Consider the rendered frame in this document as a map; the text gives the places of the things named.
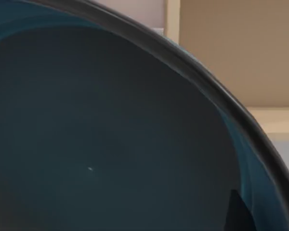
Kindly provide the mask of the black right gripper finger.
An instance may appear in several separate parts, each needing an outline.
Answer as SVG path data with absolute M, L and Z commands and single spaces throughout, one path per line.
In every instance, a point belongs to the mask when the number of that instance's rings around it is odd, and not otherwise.
M 230 192 L 226 231 L 257 231 L 252 214 L 237 190 Z

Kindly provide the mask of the dark blue bowl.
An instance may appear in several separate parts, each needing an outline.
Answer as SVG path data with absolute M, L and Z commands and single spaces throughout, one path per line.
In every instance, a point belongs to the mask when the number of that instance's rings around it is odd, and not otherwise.
M 0 231 L 289 231 L 289 171 L 192 55 L 92 0 L 0 0 Z

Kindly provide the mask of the wooden open shelf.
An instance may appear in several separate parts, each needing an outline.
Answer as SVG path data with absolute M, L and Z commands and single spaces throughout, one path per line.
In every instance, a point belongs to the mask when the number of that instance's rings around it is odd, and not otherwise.
M 165 0 L 166 36 L 289 139 L 289 0 Z

